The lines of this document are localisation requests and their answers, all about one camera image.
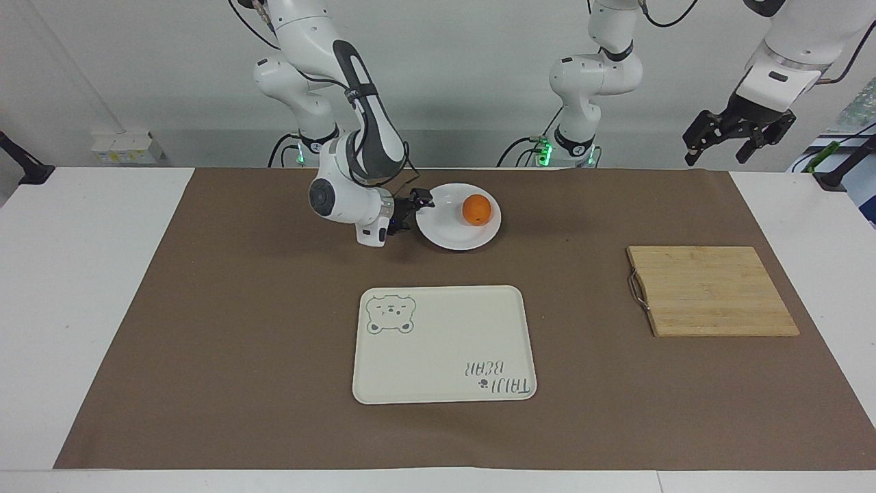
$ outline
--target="green indicator light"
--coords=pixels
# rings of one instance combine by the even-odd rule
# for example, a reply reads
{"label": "green indicator light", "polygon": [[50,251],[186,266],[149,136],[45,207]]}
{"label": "green indicator light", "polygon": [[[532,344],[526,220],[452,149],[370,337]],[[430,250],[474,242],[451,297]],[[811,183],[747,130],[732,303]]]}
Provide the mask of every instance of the green indicator light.
{"label": "green indicator light", "polygon": [[554,152],[554,146],[550,145],[546,139],[541,140],[543,147],[539,156],[539,166],[548,166],[550,164],[550,155]]}

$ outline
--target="white table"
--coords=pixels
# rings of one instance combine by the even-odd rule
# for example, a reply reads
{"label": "white table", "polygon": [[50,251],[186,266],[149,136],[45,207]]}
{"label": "white table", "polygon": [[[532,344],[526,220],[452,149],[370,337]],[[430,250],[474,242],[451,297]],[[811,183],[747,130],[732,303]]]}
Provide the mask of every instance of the white table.
{"label": "white table", "polygon": [[[876,490],[876,471],[51,471],[192,173],[59,168],[0,208],[0,493]],[[732,176],[876,423],[876,232],[806,175]]]}

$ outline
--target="black cable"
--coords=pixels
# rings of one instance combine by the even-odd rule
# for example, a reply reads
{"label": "black cable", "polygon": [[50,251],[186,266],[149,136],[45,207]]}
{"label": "black cable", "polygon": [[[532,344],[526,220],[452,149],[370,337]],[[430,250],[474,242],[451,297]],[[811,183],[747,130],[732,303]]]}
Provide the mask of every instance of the black cable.
{"label": "black cable", "polygon": [[520,139],[514,140],[512,142],[512,144],[510,146],[508,146],[508,148],[502,153],[502,157],[498,158],[498,162],[496,163],[496,168],[501,168],[502,161],[505,160],[505,157],[508,155],[508,153],[510,153],[511,150],[514,149],[516,146],[519,146],[520,144],[523,144],[524,142],[529,142],[529,138],[528,137],[521,137]]}
{"label": "black cable", "polygon": [[642,3],[641,3],[641,5],[642,5],[642,13],[645,14],[645,18],[648,19],[648,22],[650,22],[650,23],[653,24],[653,25],[656,25],[657,27],[672,27],[673,25],[676,25],[676,24],[682,22],[682,21],[684,20],[684,18],[687,17],[688,14],[690,14],[690,11],[694,10],[694,6],[695,6],[696,3],[699,2],[699,1],[700,1],[700,0],[694,0],[693,2],[691,2],[691,3],[690,3],[690,6],[688,7],[688,9],[687,9],[686,11],[684,11],[684,13],[682,14],[681,17],[679,17],[679,18],[677,18],[676,20],[674,20],[674,21],[672,21],[672,22],[670,22],[670,23],[667,23],[667,24],[661,24],[661,23],[659,23],[659,22],[657,22],[657,21],[655,21],[654,19],[651,18],[651,13],[648,12],[648,4],[647,4],[647,2],[642,2]]}
{"label": "black cable", "polygon": [[334,84],[335,86],[341,87],[341,88],[343,88],[343,90],[350,90],[349,87],[345,86],[344,84],[341,84],[338,81],[332,80],[332,79],[315,79],[315,78],[311,77],[310,75],[307,75],[304,72],[301,72],[300,70],[298,70],[298,73],[301,74],[302,77],[309,80],[310,82],[325,82],[327,84]]}
{"label": "black cable", "polygon": [[[862,133],[864,133],[864,132],[870,130],[870,129],[873,128],[874,126],[876,126],[876,122],[873,122],[873,123],[869,124],[867,127],[862,128],[861,130],[858,130],[857,133],[853,133],[852,135],[846,137],[845,139],[840,140],[839,143],[842,144],[843,142],[848,142],[848,141],[851,140],[851,139],[855,139],[856,137],[860,137]],[[822,149],[818,149],[817,151],[813,151],[813,152],[811,152],[811,153],[809,153],[809,154],[806,154],[805,156],[801,157],[800,159],[798,159],[797,162],[794,163],[794,166],[791,167],[791,173],[796,173],[796,172],[797,172],[797,171],[796,171],[796,170],[797,170],[797,167],[800,166],[800,163],[801,163],[801,162],[803,162],[803,161],[809,159],[810,157],[812,157],[812,156],[814,156],[814,155],[816,155],[816,154],[818,154],[818,153],[820,153],[820,152],[822,152]]]}
{"label": "black cable", "polygon": [[[560,106],[560,109],[556,111],[556,113],[554,114],[554,117],[551,118],[550,123],[548,123],[547,126],[545,127],[545,131],[541,133],[541,137],[544,137],[544,136],[548,135],[548,130],[550,130],[551,125],[554,124],[554,122],[556,121],[556,119],[557,119],[558,117],[560,117],[560,113],[562,113],[562,106]],[[533,153],[532,153],[532,154],[529,154],[529,157],[526,158],[526,165],[524,166],[524,168],[529,168],[529,161],[533,158],[533,156],[534,156],[534,154],[535,154],[535,150],[536,150],[536,148],[537,148],[538,146],[539,146],[539,143],[536,142],[535,145],[533,146],[533,149],[532,149],[532,150],[533,150]]]}
{"label": "black cable", "polygon": [[228,0],[228,5],[231,7],[231,9],[234,11],[234,13],[237,14],[237,18],[240,19],[240,22],[244,23],[244,25],[246,26],[246,28],[249,29],[253,34],[255,34],[256,37],[258,37],[259,39],[261,39],[262,41],[264,41],[265,44],[266,44],[267,46],[270,46],[271,48],[273,48],[273,49],[275,49],[275,50],[279,50],[279,46],[273,44],[271,41],[268,41],[268,40],[265,38],[265,36],[262,36],[261,34],[259,34],[258,31],[256,31],[255,28],[253,28],[253,27],[250,25],[250,23],[246,22],[246,19],[244,18],[244,16],[240,15],[240,11],[239,11],[239,10],[237,9],[237,7],[234,5],[234,0]]}
{"label": "black cable", "polygon": [[411,146],[407,143],[406,140],[403,140],[402,143],[405,146],[405,164],[411,167],[412,171],[414,172],[414,176],[410,180],[402,183],[399,189],[395,190],[395,193],[392,194],[392,198],[395,198],[407,185],[410,185],[411,183],[416,182],[420,179],[419,169],[415,168],[413,163],[411,162]]}
{"label": "black cable", "polygon": [[864,44],[867,42],[867,38],[870,37],[870,33],[873,31],[874,27],[876,27],[876,21],[873,21],[873,23],[870,24],[870,27],[867,29],[867,32],[864,33],[864,37],[861,38],[861,41],[858,43],[858,47],[855,48],[855,53],[853,53],[851,55],[851,58],[849,59],[849,63],[846,64],[845,69],[843,70],[843,73],[840,74],[839,77],[837,77],[836,79],[820,79],[818,82],[816,82],[816,86],[822,86],[825,84],[835,84],[837,82],[842,81],[845,78],[845,75],[849,73],[849,70],[851,70],[851,66],[855,64],[855,60],[858,59],[858,55],[861,53],[861,48],[864,47]]}
{"label": "black cable", "polygon": [[279,166],[281,168],[286,167],[286,151],[288,151],[289,149],[298,149],[298,146],[286,146],[283,147],[283,150],[279,152]]}
{"label": "black cable", "polygon": [[279,147],[283,145],[287,139],[301,139],[300,135],[296,135],[294,133],[287,133],[277,140],[277,143],[274,144],[274,148],[271,151],[271,157],[268,158],[268,168],[273,167],[273,160],[277,157],[277,152],[279,151]]}
{"label": "black cable", "polygon": [[[532,149],[527,149],[527,150],[523,151],[522,153],[520,153],[520,155],[517,156],[517,162],[514,163],[514,167],[517,168],[520,166],[520,160],[523,159],[523,156],[530,154],[529,157],[533,157],[532,154],[534,154],[534,153],[535,153],[535,151]],[[526,166],[524,166],[524,168],[527,166],[529,166],[529,160],[526,160]]]}

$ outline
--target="white tray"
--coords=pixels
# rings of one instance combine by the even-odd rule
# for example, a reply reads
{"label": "white tray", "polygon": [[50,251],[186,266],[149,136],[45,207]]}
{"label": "white tray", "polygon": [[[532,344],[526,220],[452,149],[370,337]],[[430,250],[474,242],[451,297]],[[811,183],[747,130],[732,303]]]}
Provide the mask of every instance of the white tray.
{"label": "white tray", "polygon": [[517,288],[375,288],[362,295],[353,368],[360,403],[524,400],[535,389]]}

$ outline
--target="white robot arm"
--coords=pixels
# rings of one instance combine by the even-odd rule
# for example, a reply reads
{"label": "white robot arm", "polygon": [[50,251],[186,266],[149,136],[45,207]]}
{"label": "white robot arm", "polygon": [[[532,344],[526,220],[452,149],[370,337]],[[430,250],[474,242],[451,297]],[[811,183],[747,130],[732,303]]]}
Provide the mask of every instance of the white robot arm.
{"label": "white robot arm", "polygon": [[316,164],[322,146],[340,136],[332,116],[331,103],[314,93],[327,82],[311,82],[286,61],[283,55],[269,56],[256,64],[253,77],[258,88],[292,110],[298,120],[300,151],[304,162]]}
{"label": "white robot arm", "polygon": [[638,0],[596,0],[587,30],[600,46],[597,54],[563,57],[550,71],[550,87],[562,99],[560,124],[549,136],[551,161],[577,166],[596,136],[602,112],[594,96],[625,94],[639,87],[642,62],[632,52]]}
{"label": "white robot arm", "polygon": [[790,110],[817,84],[855,32],[876,17],[873,0],[744,0],[772,26],[719,114],[702,111],[684,133],[685,161],[728,139],[749,139],[736,154],[745,163],[757,149],[778,144],[796,120]]}
{"label": "white robot arm", "polygon": [[[329,130],[328,113],[323,109],[327,104],[308,93],[327,85],[344,89],[360,128],[340,132],[321,143],[319,172],[310,185],[310,205],[326,219],[355,225],[359,243],[383,246],[387,234],[403,228],[408,207],[428,206],[431,201],[420,195],[399,204],[399,199],[380,188],[401,171],[408,156],[362,57],[340,38],[322,0],[240,3],[265,13],[290,64],[287,67],[282,59],[274,58],[257,66],[259,87],[268,96],[288,104],[304,121],[312,117],[309,121],[314,136],[324,136]],[[299,73],[300,79],[291,75],[290,68]]]}

